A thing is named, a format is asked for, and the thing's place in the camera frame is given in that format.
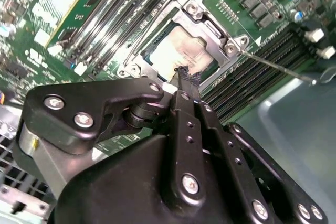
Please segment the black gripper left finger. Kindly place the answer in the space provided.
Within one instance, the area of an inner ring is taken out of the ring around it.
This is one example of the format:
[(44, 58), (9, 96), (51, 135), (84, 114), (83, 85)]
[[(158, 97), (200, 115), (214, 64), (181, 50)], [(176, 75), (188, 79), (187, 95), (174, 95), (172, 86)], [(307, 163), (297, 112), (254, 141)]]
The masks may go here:
[(147, 77), (30, 90), (17, 141), (50, 187), (56, 206), (76, 175), (156, 136), (166, 137), (169, 144), (169, 194), (176, 203), (201, 206), (206, 198), (202, 134), (190, 75), (188, 67), (176, 68), (173, 92)]

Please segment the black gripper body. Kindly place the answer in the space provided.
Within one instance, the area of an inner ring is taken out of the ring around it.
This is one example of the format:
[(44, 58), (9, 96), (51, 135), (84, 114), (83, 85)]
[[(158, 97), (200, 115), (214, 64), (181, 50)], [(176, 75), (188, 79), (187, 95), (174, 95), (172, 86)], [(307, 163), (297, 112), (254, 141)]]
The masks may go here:
[(98, 162), (64, 188), (54, 223), (248, 223), (251, 213), (219, 154), (203, 154), (206, 198), (196, 210), (169, 194), (168, 161), (168, 140), (156, 136)]

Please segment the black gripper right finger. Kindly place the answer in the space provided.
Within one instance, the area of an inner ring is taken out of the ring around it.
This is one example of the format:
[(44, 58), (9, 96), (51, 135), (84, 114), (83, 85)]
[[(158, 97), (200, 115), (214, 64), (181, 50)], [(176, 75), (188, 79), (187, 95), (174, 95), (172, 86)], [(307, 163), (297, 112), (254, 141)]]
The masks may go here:
[(233, 223), (328, 223), (322, 208), (237, 123), (221, 125), (201, 101), (201, 73), (190, 75), (207, 147), (218, 155), (222, 184)]

